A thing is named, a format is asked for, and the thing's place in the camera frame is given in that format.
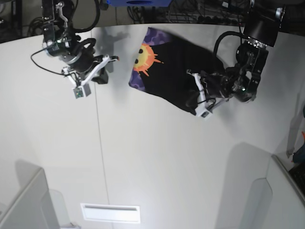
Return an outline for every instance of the blue box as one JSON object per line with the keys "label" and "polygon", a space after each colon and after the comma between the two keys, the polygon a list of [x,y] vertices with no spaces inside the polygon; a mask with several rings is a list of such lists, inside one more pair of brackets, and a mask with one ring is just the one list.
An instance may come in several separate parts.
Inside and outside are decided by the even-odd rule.
{"label": "blue box", "polygon": [[160,6],[168,7],[171,0],[107,0],[112,6]]}

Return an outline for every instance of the black fabric with sun print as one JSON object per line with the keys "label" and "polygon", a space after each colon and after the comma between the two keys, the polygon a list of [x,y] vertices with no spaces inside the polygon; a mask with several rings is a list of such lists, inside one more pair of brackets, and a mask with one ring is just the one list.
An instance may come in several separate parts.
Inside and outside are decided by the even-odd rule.
{"label": "black fabric with sun print", "polygon": [[[216,66],[224,71],[224,65],[218,59]],[[194,78],[186,73],[188,69],[213,73],[212,52],[177,36],[148,28],[129,85],[194,114],[186,101],[198,87]]]}

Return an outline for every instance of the cartoon sun face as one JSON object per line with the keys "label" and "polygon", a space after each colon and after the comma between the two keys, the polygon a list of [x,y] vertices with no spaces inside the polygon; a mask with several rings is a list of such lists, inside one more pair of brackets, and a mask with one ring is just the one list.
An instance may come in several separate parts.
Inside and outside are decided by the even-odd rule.
{"label": "cartoon sun face", "polygon": [[139,56],[135,60],[133,69],[138,73],[143,72],[145,75],[149,76],[147,70],[152,66],[154,62],[163,63],[157,60],[155,57],[157,54],[154,54],[153,49],[148,44],[142,44],[139,51]]}

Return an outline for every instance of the robotic arm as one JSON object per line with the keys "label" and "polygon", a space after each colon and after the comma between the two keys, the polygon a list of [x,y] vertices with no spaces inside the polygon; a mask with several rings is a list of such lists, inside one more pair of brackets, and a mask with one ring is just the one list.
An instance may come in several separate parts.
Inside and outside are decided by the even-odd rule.
{"label": "robotic arm", "polygon": [[[229,35],[239,36],[245,39],[236,52],[237,64],[223,72],[216,68],[214,73],[188,73],[195,77],[201,85],[198,87],[204,96],[198,97],[198,106],[195,109],[196,116],[208,118],[213,109],[235,97],[240,102],[249,102],[255,99],[257,87],[261,80],[261,74],[265,66],[268,50],[267,46],[274,47],[281,22],[285,14],[285,5],[271,0],[251,0],[248,12],[248,20],[243,33],[228,31],[222,34],[216,41],[213,62],[216,61],[220,41]],[[213,99],[221,98],[219,103],[210,104]]]}
{"label": "robotic arm", "polygon": [[81,41],[81,37],[76,35],[76,32],[90,31],[99,21],[99,3],[98,0],[94,1],[97,15],[93,25],[78,30],[73,28],[72,24],[77,7],[72,0],[42,0],[43,50],[52,57],[59,57],[68,65],[63,68],[62,75],[67,76],[72,82],[76,98],[91,94],[91,80],[98,84],[107,83],[108,76],[104,72],[104,67],[107,63],[118,60],[117,56],[94,56],[96,40],[88,38]]}

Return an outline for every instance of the purple pattern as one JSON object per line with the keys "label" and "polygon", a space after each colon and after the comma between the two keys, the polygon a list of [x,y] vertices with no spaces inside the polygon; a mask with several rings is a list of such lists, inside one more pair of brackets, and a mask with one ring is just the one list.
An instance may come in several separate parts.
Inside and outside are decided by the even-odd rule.
{"label": "purple pattern", "polygon": [[129,86],[138,89],[142,92],[145,92],[145,86],[143,84],[140,74],[137,71],[132,71],[132,77],[130,78]]}
{"label": "purple pattern", "polygon": [[154,28],[148,28],[143,43],[154,46],[171,41],[172,36],[170,34]]}

